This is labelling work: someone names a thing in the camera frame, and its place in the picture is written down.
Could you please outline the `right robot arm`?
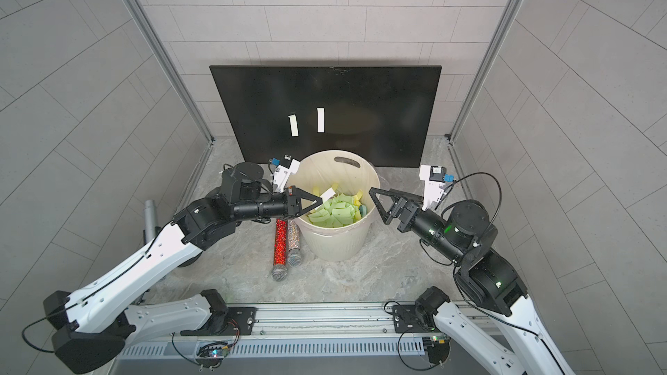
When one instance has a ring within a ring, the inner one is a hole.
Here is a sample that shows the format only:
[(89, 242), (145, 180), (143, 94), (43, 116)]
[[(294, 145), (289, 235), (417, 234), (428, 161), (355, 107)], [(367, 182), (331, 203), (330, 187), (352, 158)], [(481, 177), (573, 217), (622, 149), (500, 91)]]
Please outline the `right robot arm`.
[(454, 203), (448, 218), (423, 207), (419, 196), (372, 187), (369, 195), (385, 224), (399, 220), (402, 233), (414, 233), (451, 260), (453, 281), (469, 305), (500, 329), (504, 347), (473, 323), (439, 288), (428, 288), (415, 302), (425, 328), (443, 333), (491, 374), (571, 374), (573, 370), (538, 317), (524, 281), (492, 244), (498, 230), (484, 206)]

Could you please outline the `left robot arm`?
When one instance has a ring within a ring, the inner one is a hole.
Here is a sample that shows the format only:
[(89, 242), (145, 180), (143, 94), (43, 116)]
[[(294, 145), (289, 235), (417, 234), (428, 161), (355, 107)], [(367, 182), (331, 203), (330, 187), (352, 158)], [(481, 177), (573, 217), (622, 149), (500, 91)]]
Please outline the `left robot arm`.
[(135, 301), (182, 264), (236, 232), (242, 222), (293, 219), (323, 199), (298, 187), (271, 187), (263, 168), (242, 162), (222, 172), (222, 183), (175, 214), (158, 235), (96, 281), (72, 293), (56, 291), (43, 302), (54, 327), (55, 356), (75, 374), (112, 361), (128, 345), (168, 333), (238, 333), (215, 289), (186, 300), (138, 306)]

